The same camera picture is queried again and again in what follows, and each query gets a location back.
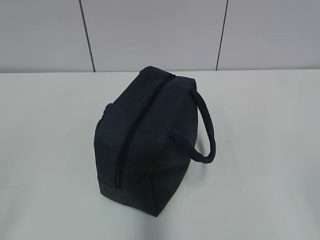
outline zipper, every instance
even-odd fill
[[[121,149],[120,149],[120,153],[118,156],[118,160],[116,162],[116,166],[115,166],[115,175],[114,175],[114,186],[116,188],[121,188],[122,185],[122,177],[123,177],[123,171],[124,171],[124,166],[125,166],[125,162],[126,162],[126,158],[128,155],[128,151],[129,148],[131,146],[131,143],[134,139],[134,136],[141,124],[141,122],[143,121],[143,119],[145,118],[145,116],[148,114],[150,108],[152,107],[153,103],[156,101],[157,97],[159,96],[162,88],[170,81],[172,80],[176,75],[174,74],[170,74],[162,83],[160,83],[156,89],[154,90],[151,98],[149,99],[149,101],[146,103],[146,105],[144,106],[144,108],[142,109],[142,111],[140,112],[140,114],[138,115],[138,117],[135,119],[134,123],[132,124],[132,126],[129,129],[129,132],[127,133]]]

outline fabric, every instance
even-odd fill
[[[190,91],[197,93],[194,79],[149,66],[106,106],[94,136],[102,195],[158,216],[179,187],[191,157],[212,162],[212,121],[201,96]],[[210,139],[207,157],[194,149],[198,107]]]

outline panel seam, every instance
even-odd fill
[[[220,45],[219,45],[219,52],[218,52],[218,58],[217,58],[217,60],[216,60],[216,66],[215,66],[215,70],[216,70],[216,71],[218,70],[218,64],[219,64],[219,58],[220,58],[220,51],[221,51],[222,39],[223,39],[223,36],[224,36],[226,16],[227,16],[227,9],[228,9],[228,2],[229,2],[229,0],[226,0],[225,12],[224,12],[224,18],[223,18],[223,24],[222,24],[222,32],[221,32],[221,38],[220,38]]]
[[[89,35],[88,35],[88,30],[87,30],[87,24],[86,24],[84,9],[82,7],[81,0],[79,0],[79,5],[80,5],[80,10],[81,10],[83,27],[84,27],[84,31],[85,31],[86,42],[87,42],[88,48],[89,48],[91,64],[92,64],[93,72],[95,73],[96,72],[96,68],[95,68],[94,58],[93,58],[92,51],[91,51],[91,45],[90,45],[90,40],[89,40]]]

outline bag handle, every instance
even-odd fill
[[[194,89],[190,89],[189,93],[192,95],[194,101],[196,102],[200,110],[200,113],[204,122],[205,130],[210,141],[210,153],[208,156],[203,156],[194,147],[190,145],[190,143],[186,140],[184,136],[181,135],[179,131],[177,131],[174,128],[171,129],[169,133],[169,137],[171,137],[178,146],[183,148],[184,151],[187,153],[187,155],[191,159],[193,159],[196,162],[209,164],[214,160],[216,155],[216,141],[215,141],[214,126],[212,124],[212,120],[211,120],[208,108],[206,106],[206,103],[201,97],[201,95]]]

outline white wall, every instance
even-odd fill
[[[215,70],[227,0],[82,0],[97,72]],[[218,70],[318,69],[320,1],[230,0]],[[0,73],[92,72],[78,0],[2,0]]]
[[[0,72],[92,71],[77,0],[1,0]]]

